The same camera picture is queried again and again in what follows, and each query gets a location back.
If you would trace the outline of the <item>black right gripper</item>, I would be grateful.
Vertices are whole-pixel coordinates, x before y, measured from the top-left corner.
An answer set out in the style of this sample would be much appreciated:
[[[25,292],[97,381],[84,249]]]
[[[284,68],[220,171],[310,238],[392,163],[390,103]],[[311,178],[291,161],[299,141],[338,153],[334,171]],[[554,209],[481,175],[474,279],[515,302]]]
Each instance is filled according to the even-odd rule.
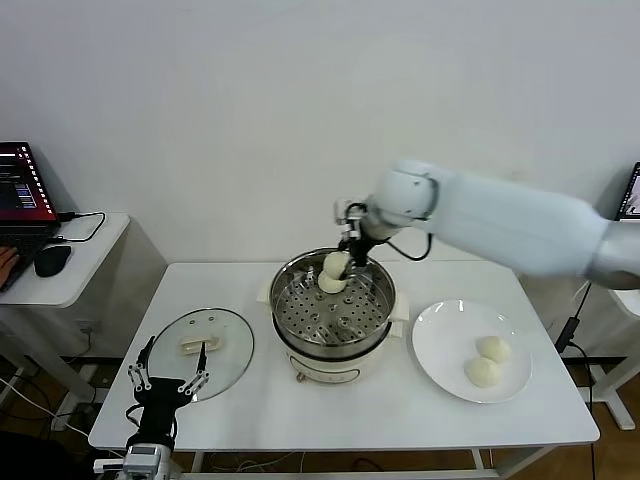
[[[375,247],[375,240],[362,234],[359,238],[342,238],[338,244],[338,251],[349,253],[344,268],[344,279],[355,278],[366,269],[366,262],[360,262],[357,258],[367,258],[369,252]]]

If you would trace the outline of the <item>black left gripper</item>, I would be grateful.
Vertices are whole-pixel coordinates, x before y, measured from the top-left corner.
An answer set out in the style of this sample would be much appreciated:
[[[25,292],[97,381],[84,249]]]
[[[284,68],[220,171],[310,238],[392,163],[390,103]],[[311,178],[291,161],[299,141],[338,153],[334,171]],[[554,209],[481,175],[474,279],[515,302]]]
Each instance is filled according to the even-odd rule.
[[[187,383],[180,379],[151,378],[148,358],[155,341],[151,336],[136,361],[128,366],[128,375],[137,406],[142,408],[134,441],[174,441],[177,437],[176,411],[188,405],[209,380],[206,371],[206,343],[202,342],[194,377]]]

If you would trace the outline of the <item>person's bare hand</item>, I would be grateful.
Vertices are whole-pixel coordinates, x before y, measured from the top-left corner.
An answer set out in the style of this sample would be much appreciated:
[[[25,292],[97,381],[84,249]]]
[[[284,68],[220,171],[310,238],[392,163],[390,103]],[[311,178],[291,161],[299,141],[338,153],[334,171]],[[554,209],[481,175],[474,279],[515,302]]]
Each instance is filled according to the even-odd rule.
[[[19,259],[20,256],[15,247],[3,246],[0,248],[0,287],[7,283]]]

